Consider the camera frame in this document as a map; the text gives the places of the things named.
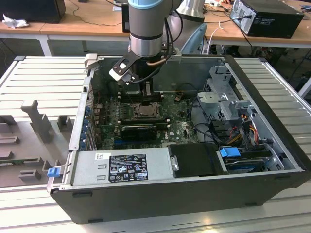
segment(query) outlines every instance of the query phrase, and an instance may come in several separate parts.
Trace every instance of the warning label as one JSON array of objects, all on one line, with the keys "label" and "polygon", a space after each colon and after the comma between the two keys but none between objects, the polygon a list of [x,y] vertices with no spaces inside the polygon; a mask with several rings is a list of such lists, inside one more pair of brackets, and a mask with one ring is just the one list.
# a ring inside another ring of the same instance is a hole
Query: warning label
[{"label": "warning label", "polygon": [[109,158],[109,181],[145,181],[148,179],[146,154],[117,155]]}]

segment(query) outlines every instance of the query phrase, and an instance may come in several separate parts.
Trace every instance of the green circuit board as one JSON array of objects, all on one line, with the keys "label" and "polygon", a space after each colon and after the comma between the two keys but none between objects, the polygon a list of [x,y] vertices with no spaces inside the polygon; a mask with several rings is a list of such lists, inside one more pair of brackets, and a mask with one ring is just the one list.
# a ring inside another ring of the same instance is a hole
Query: green circuit board
[{"label": "green circuit board", "polygon": [[166,147],[174,143],[196,143],[198,138],[187,118],[187,109],[190,110],[191,102],[188,100],[174,101],[175,95],[164,94],[159,106],[160,119],[169,119],[168,123],[159,123],[161,127],[156,131],[155,140],[124,141],[121,129],[124,120],[130,119],[134,114],[136,103],[120,103],[117,98],[110,98],[104,104],[104,124],[100,126],[102,150],[139,149]]}]

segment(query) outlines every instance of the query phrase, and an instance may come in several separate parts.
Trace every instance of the paper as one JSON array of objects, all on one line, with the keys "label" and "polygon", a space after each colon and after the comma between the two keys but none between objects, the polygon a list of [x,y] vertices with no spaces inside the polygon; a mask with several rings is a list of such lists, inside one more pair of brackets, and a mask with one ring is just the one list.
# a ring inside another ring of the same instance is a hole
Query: paper
[{"label": "paper", "polygon": [[122,11],[122,7],[121,7],[121,4],[120,4],[120,7],[117,7],[117,6],[114,6],[112,8],[113,11]]},{"label": "paper", "polygon": [[27,21],[25,21],[23,19],[15,20],[15,19],[12,19],[12,18],[9,18],[9,17],[5,16],[4,14],[3,14],[3,18],[4,18],[4,20],[2,20],[2,23],[4,23],[9,28],[15,29],[15,28],[29,26]]}]

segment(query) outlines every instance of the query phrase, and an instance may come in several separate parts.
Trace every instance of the blue release latch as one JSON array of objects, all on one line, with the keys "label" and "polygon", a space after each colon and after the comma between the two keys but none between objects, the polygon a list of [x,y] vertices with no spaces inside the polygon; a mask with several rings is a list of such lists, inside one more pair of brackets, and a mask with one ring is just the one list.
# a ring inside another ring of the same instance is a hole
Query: blue release latch
[{"label": "blue release latch", "polygon": [[48,177],[60,177],[60,167],[49,168]]},{"label": "blue release latch", "polygon": [[222,157],[240,157],[241,154],[239,152],[239,149],[237,147],[224,147],[221,150],[219,150]]}]

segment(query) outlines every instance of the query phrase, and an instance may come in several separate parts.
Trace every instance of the white sticker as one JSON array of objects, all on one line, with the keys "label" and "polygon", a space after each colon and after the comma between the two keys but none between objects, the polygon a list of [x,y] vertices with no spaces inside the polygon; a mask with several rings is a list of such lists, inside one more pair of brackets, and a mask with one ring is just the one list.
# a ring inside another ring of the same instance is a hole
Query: white sticker
[{"label": "white sticker", "polygon": [[147,176],[147,173],[138,173],[138,176]]},{"label": "white sticker", "polygon": [[12,163],[3,163],[3,164],[0,164],[0,166],[13,166],[14,164]]},{"label": "white sticker", "polygon": [[109,159],[110,156],[111,156],[111,153],[96,153],[95,160]]}]

